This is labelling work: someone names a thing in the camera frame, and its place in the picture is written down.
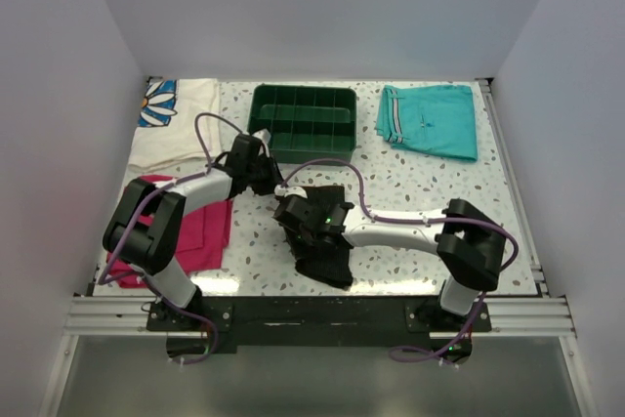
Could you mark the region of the black striped underwear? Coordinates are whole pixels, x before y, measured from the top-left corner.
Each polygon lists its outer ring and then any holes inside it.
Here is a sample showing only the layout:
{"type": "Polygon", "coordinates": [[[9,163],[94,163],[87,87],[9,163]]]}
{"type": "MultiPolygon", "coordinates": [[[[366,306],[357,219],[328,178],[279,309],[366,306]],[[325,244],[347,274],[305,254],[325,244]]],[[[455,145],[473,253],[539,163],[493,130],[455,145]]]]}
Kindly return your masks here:
{"type": "MultiPolygon", "coordinates": [[[[308,200],[324,210],[345,201],[343,187],[304,187],[304,190],[308,200]]],[[[285,234],[295,259],[295,269],[300,275],[338,289],[346,290],[352,286],[354,278],[349,267],[349,248],[315,248],[288,229],[285,234]]]]}

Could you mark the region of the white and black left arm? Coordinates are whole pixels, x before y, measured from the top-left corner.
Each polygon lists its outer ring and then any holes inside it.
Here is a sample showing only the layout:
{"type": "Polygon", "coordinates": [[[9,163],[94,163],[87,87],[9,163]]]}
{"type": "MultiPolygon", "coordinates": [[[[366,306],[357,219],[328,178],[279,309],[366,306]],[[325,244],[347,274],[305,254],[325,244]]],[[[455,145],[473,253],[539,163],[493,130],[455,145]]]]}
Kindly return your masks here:
{"type": "Polygon", "coordinates": [[[109,258],[99,283],[108,282],[112,264],[120,260],[168,305],[173,325],[181,331],[195,329],[203,314],[202,293],[175,257],[183,218],[248,188],[257,195],[273,193],[282,177],[267,136],[266,131],[237,135],[223,160],[200,173],[158,183],[132,180],[104,231],[109,258]]]}

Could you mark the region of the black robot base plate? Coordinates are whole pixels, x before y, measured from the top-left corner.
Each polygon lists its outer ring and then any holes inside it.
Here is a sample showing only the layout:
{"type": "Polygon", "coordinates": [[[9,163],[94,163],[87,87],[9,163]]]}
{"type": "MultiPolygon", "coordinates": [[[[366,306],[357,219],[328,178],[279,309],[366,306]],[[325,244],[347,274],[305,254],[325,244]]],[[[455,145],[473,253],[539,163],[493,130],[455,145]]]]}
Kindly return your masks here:
{"type": "Polygon", "coordinates": [[[206,297],[199,318],[161,302],[143,310],[147,331],[165,334],[171,357],[202,354],[208,339],[221,354],[261,346],[435,351],[466,324],[440,309],[435,296],[206,297]]]}

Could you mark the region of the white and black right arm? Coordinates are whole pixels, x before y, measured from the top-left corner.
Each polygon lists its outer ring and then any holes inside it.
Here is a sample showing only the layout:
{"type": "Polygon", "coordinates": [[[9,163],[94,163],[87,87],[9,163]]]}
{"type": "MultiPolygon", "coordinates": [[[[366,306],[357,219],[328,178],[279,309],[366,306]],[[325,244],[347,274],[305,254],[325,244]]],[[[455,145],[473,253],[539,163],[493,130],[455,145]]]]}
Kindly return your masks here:
{"type": "Polygon", "coordinates": [[[348,202],[323,208],[293,194],[279,199],[273,218],[314,248],[382,246],[438,256],[449,278],[440,289],[435,319],[448,332],[469,321],[480,294],[498,287],[507,235],[464,199],[433,211],[372,212],[348,202]]]}

